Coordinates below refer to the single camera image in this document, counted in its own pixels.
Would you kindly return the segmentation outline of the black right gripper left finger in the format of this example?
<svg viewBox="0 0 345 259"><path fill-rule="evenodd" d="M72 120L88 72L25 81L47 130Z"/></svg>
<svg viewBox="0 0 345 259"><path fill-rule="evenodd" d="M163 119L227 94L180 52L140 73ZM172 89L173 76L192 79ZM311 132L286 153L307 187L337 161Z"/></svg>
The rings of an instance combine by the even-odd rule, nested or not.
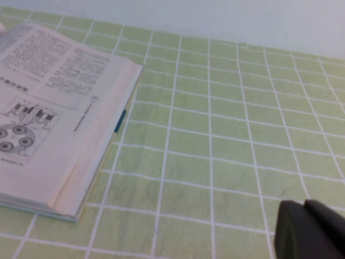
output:
<svg viewBox="0 0 345 259"><path fill-rule="evenodd" d="M333 242L304 204L280 202L275 228L276 258L344 258L344 242Z"/></svg>

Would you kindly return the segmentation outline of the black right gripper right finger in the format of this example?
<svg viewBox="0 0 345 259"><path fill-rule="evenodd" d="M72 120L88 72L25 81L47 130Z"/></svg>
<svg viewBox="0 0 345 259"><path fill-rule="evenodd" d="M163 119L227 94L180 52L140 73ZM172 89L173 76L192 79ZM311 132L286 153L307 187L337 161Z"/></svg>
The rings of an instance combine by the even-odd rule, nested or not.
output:
<svg viewBox="0 0 345 259"><path fill-rule="evenodd" d="M306 200L304 207L333 242L344 242L344 217L317 200Z"/></svg>

